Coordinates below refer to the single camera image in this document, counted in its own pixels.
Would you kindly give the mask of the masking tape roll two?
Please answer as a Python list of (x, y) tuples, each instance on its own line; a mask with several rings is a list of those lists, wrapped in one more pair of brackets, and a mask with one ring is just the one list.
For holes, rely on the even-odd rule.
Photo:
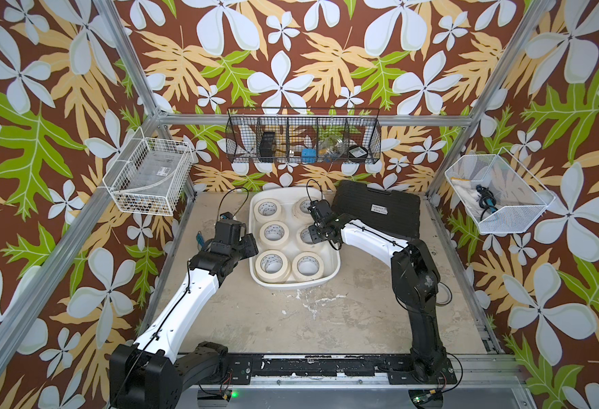
[(281, 249), (289, 242), (290, 229), (281, 221), (270, 221), (260, 228), (259, 235), (265, 249)]

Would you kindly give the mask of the masking tape roll three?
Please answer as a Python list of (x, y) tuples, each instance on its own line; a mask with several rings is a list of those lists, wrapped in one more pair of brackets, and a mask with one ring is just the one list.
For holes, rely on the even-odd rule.
[(262, 252), (254, 262), (256, 277), (266, 284), (284, 283), (291, 274), (289, 259), (276, 250)]

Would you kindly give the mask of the white plastic storage box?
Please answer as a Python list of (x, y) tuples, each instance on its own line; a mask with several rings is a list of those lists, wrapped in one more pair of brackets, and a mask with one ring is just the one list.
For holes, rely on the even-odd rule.
[[(258, 255), (257, 255), (254, 258), (249, 260), (250, 274), (251, 274), (254, 282), (256, 282), (260, 286), (263, 286), (263, 287), (266, 287), (266, 288), (272, 289), (272, 290), (300, 290), (300, 289), (306, 289), (306, 288), (309, 288), (312, 286), (321, 286), (321, 285), (327, 283), (328, 281), (331, 281), (333, 278), (335, 278), (337, 276), (337, 274), (339, 274), (340, 267), (341, 267), (340, 253), (337, 252), (336, 250), (334, 250), (330, 246), (329, 243), (323, 242), (323, 246), (322, 246), (322, 249), (320, 250), (320, 252), (314, 252), (314, 253), (320, 255), (320, 257), (323, 259), (323, 263), (324, 263), (323, 277), (321, 279), (317, 279), (316, 281), (297, 282), (292, 275), (292, 262), (295, 257), (297, 257), (299, 254), (302, 253), (302, 251), (298, 248), (298, 246), (296, 244), (296, 239), (295, 239), (296, 232), (300, 228), (303, 228), (304, 226), (312, 225), (312, 223), (303, 223), (293, 217), (293, 215), (292, 215), (293, 205), (298, 200), (303, 199), (303, 198), (310, 198), (311, 200), (318, 200), (318, 199), (321, 199), (322, 197), (323, 197), (323, 194), (321, 194), (321, 192), (314, 187), (276, 188), (276, 189), (272, 189), (272, 190), (266, 190), (266, 191), (259, 192), (258, 194), (255, 194), (255, 196), (253, 196), (253, 199), (251, 199), (251, 203), (249, 205), (248, 228), (249, 228), (250, 233), (252, 233), (255, 237), (255, 240), (256, 240), (256, 243), (257, 243), (257, 246), (259, 249), (258, 255), (260, 255), (262, 252), (265, 252), (268, 250), (276, 250), (276, 251), (282, 252), (289, 259), (289, 264), (290, 264), (290, 269), (291, 269), (291, 274), (284, 283), (266, 284), (266, 283), (260, 281), (255, 275), (254, 262), (256, 261), (256, 258), (258, 257)], [(255, 220), (254, 214), (253, 214), (253, 207), (256, 202), (258, 202), (262, 199), (275, 199), (283, 206), (284, 218), (280, 221), (285, 223), (289, 227), (290, 238), (289, 238), (289, 242), (287, 243), (287, 245), (285, 245), (281, 249), (265, 249), (261, 243), (259, 231), (260, 231), (260, 228), (263, 226), (263, 224), (258, 223)]]

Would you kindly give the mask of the masking tape roll one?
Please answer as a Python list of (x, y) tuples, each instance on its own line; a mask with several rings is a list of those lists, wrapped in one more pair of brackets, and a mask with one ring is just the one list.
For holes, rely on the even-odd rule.
[(253, 207), (254, 218), (258, 223), (280, 221), (284, 218), (283, 206), (275, 199), (262, 199)]

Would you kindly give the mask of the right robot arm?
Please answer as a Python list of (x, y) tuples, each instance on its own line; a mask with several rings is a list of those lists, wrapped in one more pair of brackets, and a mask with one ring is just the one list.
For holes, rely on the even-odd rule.
[(445, 380), (451, 362), (436, 314), (440, 274), (427, 244), (395, 238), (347, 214), (339, 216), (325, 199), (312, 199), (308, 211), (313, 219), (308, 228), (312, 243), (328, 242), (335, 249), (350, 245), (390, 268), (393, 295), (410, 320), (410, 373), (418, 383)]

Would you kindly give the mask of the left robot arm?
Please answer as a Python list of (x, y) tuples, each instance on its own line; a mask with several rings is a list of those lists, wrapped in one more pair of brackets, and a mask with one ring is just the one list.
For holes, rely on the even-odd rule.
[(245, 223), (220, 215), (215, 236), (187, 262), (183, 283), (161, 314), (131, 345), (109, 360), (111, 408), (175, 408), (190, 386), (225, 375), (228, 349), (203, 342), (180, 356), (181, 345), (203, 307), (242, 260), (259, 250)]

